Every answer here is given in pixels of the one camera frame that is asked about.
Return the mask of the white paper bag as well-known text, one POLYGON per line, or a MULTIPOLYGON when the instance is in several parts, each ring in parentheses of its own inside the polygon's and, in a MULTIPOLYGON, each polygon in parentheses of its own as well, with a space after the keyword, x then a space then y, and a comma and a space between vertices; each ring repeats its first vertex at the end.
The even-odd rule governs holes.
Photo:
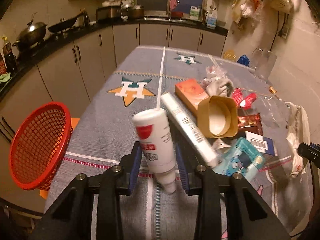
POLYGON ((289 108, 289 120, 287 123, 287 137, 292 155, 292 170, 290 178, 296 178, 305 172, 307 159, 298 154, 298 147, 301 143, 310 145, 310 128, 306 110, 299 105, 285 102, 289 108))

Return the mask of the blue white medicine box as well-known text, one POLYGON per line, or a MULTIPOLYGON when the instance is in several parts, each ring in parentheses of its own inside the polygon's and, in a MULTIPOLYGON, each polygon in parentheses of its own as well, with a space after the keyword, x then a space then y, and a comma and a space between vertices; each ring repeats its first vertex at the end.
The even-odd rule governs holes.
POLYGON ((245 138, 262 154, 277 156, 273 140, 252 132, 245 132, 245 138))

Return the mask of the clear plastic cup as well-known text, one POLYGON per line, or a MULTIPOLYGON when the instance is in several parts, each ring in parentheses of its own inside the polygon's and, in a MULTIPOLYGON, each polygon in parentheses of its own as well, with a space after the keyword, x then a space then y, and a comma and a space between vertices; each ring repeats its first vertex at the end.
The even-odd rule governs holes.
POLYGON ((278 106, 279 100, 275 96, 259 96, 257 109, 263 123, 270 128, 287 126, 286 110, 278 106))

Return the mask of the teal tissue pack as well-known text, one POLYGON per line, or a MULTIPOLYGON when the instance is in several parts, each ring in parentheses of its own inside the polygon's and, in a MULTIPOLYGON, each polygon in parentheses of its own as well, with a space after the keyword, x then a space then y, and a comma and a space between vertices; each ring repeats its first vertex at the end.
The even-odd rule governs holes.
POLYGON ((234 173, 242 174, 251 181, 263 167, 265 158, 247 139, 240 137, 227 153, 222 162, 213 168, 217 174, 231 176, 234 173))

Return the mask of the brown foil snack wrapper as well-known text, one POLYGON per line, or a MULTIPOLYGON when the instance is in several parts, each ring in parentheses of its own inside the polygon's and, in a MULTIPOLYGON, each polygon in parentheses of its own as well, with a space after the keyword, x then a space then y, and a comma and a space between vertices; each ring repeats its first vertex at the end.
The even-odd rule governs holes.
POLYGON ((238 117, 238 131, 247 131, 258 135, 263 134, 263 126, 259 113, 238 117))

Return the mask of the red snack wrapper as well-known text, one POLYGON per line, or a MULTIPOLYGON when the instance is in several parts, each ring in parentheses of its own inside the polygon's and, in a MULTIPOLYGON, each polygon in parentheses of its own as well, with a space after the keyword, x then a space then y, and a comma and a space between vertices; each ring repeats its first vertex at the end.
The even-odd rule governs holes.
POLYGON ((244 97, 240 88, 236 88, 232 92, 231 98, 235 101, 237 108, 248 110, 252 108, 253 102, 257 100, 257 95, 255 93, 250 93, 248 96, 244 97))

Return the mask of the yellow paper cup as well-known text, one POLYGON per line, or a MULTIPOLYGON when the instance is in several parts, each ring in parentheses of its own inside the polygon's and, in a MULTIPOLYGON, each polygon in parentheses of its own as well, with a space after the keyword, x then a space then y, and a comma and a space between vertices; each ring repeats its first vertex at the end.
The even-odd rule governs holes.
POLYGON ((238 110, 232 98, 211 96, 197 109, 197 126, 207 138, 231 138, 238 133, 238 110))

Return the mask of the long white barcode box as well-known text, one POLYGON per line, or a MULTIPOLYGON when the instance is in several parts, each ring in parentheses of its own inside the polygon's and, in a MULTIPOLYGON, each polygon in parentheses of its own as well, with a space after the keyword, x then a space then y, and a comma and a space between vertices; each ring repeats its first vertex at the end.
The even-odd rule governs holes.
POLYGON ((219 155, 212 149, 209 141, 174 96, 169 92, 165 92, 161 95, 161 102, 174 124, 191 143, 191 146, 200 155, 204 163, 210 168, 216 167, 219 163, 219 155))

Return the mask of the white sock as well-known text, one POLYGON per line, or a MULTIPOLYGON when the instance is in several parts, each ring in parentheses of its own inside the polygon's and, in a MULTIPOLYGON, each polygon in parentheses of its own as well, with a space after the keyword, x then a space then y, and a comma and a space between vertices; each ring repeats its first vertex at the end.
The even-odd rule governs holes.
POLYGON ((209 96, 231 97, 234 91, 233 83, 230 79, 203 79, 201 87, 209 96))

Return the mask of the white red-label bottle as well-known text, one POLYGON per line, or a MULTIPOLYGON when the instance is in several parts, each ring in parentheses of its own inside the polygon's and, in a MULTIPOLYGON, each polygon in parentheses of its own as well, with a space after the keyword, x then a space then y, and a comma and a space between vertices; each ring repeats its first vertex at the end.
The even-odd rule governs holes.
POLYGON ((146 163, 164 191, 176 191, 176 155, 164 109, 153 108, 135 114, 132 122, 146 163))

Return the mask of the orange carton box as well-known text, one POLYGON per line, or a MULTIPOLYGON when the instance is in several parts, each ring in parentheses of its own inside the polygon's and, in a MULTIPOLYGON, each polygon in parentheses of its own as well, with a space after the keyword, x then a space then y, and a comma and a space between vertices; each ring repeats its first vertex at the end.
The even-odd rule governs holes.
POLYGON ((187 79, 177 83, 175 85, 175 94, 194 116, 197 116, 199 103, 209 98, 208 94, 195 79, 187 79))

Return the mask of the clear printed plastic bag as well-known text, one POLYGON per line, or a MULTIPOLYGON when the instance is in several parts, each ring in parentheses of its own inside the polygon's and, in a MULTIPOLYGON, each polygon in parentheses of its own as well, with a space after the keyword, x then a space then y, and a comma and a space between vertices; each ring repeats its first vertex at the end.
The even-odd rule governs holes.
POLYGON ((208 79, 224 79, 226 78, 226 71, 220 66, 206 67, 206 78, 208 79))

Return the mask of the green detergent jug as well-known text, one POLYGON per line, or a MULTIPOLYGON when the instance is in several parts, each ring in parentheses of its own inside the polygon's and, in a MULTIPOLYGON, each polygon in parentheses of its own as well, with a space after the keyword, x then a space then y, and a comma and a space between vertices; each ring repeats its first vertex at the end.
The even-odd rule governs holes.
POLYGON ((200 7, 191 6, 189 18, 191 20, 199 20, 199 17, 200 17, 200 7))

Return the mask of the black frying pan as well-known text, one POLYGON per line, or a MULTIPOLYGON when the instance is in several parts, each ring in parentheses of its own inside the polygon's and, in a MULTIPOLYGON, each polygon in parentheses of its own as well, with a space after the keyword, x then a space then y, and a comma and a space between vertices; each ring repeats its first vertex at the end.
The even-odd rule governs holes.
POLYGON ((63 30, 71 28, 73 25, 75 25, 76 20, 80 17, 83 16, 86 13, 86 10, 81 10, 79 14, 74 16, 73 18, 67 19, 67 20, 61 20, 59 23, 52 25, 48 27, 48 30, 51 33, 58 33, 62 32, 63 30))

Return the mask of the black rice cooker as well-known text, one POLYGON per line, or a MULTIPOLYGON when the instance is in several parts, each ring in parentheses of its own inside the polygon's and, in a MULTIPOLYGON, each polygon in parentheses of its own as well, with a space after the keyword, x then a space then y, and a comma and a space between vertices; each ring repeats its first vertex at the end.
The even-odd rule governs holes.
POLYGON ((98 22, 121 18, 121 6, 111 5, 100 7, 96 10, 96 18, 98 22))

